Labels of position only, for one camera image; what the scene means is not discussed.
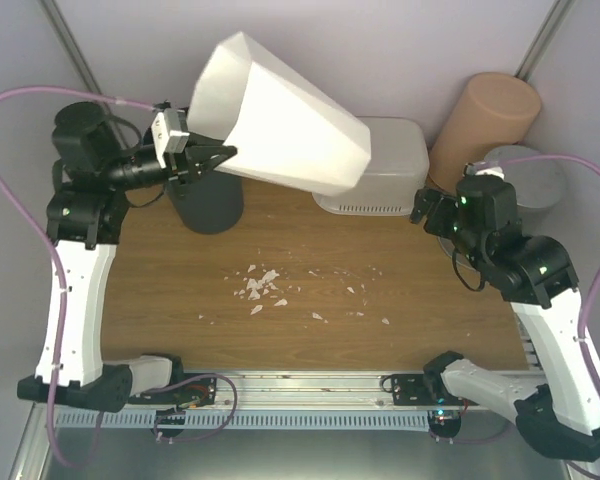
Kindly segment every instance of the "white wall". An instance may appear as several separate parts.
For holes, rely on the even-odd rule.
[[[243,30],[355,115],[431,141],[467,78],[514,73],[553,0],[60,0],[101,88],[188,105],[213,47]]]
[[[0,91],[32,83],[82,88],[37,3],[1,0]],[[57,158],[53,115],[68,101],[45,95],[0,106],[0,172],[41,222]],[[8,476],[29,413],[16,383],[37,364],[50,285],[46,250],[0,194],[0,479]]]
[[[580,0],[571,10],[530,82],[544,109],[527,143],[545,152],[581,155],[600,166],[600,0]],[[569,167],[569,194],[543,230],[562,241],[585,289],[600,264],[600,180]],[[600,353],[600,294],[591,335]]]

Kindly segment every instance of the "beige cylinder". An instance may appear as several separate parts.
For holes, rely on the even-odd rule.
[[[521,141],[541,107],[538,93],[518,78],[504,73],[472,77],[429,153],[431,180],[455,192],[467,163]]]

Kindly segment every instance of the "wooden table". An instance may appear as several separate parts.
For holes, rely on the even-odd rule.
[[[417,370],[453,349],[488,368],[527,368],[509,305],[493,289],[465,290],[421,226],[332,215],[308,193],[256,181],[244,181],[244,196],[240,222],[212,236],[182,226],[166,198],[129,212],[107,288],[104,358],[167,352],[189,368]],[[255,301],[236,294],[272,269],[278,290]],[[288,304],[274,307],[281,299]]]

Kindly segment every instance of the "gray lid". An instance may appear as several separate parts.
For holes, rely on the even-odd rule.
[[[485,160],[507,160],[538,155],[537,150],[522,145],[505,145],[491,150]],[[517,163],[502,168],[505,181],[516,189],[518,206],[544,210],[558,203],[567,189],[562,167],[553,160]]]

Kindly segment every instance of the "vent grille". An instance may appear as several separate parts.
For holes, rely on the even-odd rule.
[[[56,420],[58,427],[90,428],[95,425],[96,412],[67,410]],[[226,419],[226,412],[196,410],[186,416],[172,416],[173,425],[162,428],[211,429]],[[154,411],[107,413],[105,428],[152,428]],[[306,412],[252,411],[237,412],[227,426],[242,430],[414,430],[427,431],[426,412]]]
[[[406,211],[406,208],[398,206],[374,207],[368,205],[339,205],[338,210],[340,212],[350,213],[401,213]]]

